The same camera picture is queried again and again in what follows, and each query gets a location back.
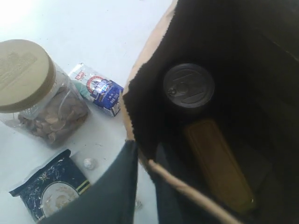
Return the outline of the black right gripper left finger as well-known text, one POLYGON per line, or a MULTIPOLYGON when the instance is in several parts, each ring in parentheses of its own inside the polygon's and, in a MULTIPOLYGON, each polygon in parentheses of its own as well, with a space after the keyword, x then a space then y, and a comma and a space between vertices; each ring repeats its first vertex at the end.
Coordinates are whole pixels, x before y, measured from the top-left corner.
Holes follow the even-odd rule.
POLYGON ((138 178, 137 144, 125 142, 120 153, 83 195, 41 221, 43 224, 132 224, 138 178))

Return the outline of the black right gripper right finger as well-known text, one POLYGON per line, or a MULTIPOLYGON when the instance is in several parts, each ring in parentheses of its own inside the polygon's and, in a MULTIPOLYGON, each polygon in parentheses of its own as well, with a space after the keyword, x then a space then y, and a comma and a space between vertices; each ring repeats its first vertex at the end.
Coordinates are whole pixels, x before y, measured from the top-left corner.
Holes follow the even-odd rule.
MULTIPOLYGON (((159 143, 156 153, 156 163, 167 171, 172 171, 170 159, 167 155, 168 147, 159 143)), ((160 224, 182 224, 183 216, 179 207, 176 190, 162 177, 155 181, 157 214, 160 224)))

